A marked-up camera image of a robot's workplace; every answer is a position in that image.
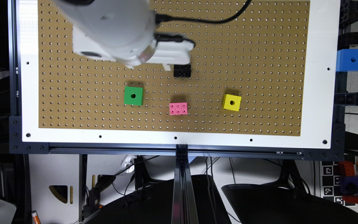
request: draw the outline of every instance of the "red block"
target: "red block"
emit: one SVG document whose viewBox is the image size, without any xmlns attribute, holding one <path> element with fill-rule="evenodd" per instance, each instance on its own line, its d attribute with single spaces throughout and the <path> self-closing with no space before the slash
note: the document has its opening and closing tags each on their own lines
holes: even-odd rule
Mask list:
<svg viewBox="0 0 358 224">
<path fill-rule="evenodd" d="M 358 203 L 358 196 L 354 195 L 343 195 L 342 199 L 347 203 Z"/>
<path fill-rule="evenodd" d="M 356 173 L 354 172 L 354 165 L 349 161 L 341 161 L 338 162 L 339 173 L 343 176 L 350 177 L 354 176 Z"/>
</svg>

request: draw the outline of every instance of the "brown pegboard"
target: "brown pegboard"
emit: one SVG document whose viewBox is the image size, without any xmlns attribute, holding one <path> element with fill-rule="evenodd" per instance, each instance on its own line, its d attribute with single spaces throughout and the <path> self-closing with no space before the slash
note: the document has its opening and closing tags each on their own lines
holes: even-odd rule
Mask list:
<svg viewBox="0 0 358 224">
<path fill-rule="evenodd" d="M 220 19 L 231 1 L 150 1 L 157 12 Z M 227 24 L 166 22 L 160 32 L 193 39 L 191 79 L 159 64 L 135 69 L 72 52 L 72 25 L 39 0 L 39 127 L 193 131 L 299 136 L 309 1 L 253 1 Z M 144 88 L 144 105 L 124 104 L 124 87 Z M 242 97 L 239 112 L 222 108 L 225 93 Z M 169 103 L 186 101 L 186 116 Z"/>
</svg>

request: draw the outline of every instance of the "white border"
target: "white border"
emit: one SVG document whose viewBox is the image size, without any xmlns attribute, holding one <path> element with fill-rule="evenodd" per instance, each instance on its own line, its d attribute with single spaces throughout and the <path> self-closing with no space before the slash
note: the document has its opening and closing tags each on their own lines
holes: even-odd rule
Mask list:
<svg viewBox="0 0 358 224">
<path fill-rule="evenodd" d="M 37 0 L 19 0 L 23 141 L 329 149 L 340 0 L 311 0 L 306 50 L 301 136 L 39 128 Z"/>
</svg>

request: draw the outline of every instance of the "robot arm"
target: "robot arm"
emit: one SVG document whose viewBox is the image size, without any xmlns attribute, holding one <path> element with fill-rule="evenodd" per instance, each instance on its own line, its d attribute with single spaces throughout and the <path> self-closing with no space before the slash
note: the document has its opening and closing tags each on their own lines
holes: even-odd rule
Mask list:
<svg viewBox="0 0 358 224">
<path fill-rule="evenodd" d="M 143 63 L 188 64 L 194 43 L 181 35 L 156 34 L 146 0 L 54 0 L 73 23 L 73 50 L 128 67 Z"/>
</svg>

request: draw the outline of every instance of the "blue object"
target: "blue object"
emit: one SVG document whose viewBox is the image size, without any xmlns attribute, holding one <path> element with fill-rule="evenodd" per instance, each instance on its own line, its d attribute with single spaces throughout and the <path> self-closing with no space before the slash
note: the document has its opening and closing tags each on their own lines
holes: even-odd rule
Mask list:
<svg viewBox="0 0 358 224">
<path fill-rule="evenodd" d="M 358 194 L 358 176 L 342 176 L 340 185 L 342 194 Z"/>
<path fill-rule="evenodd" d="M 358 49 L 338 50 L 336 55 L 337 72 L 358 71 Z"/>
</svg>

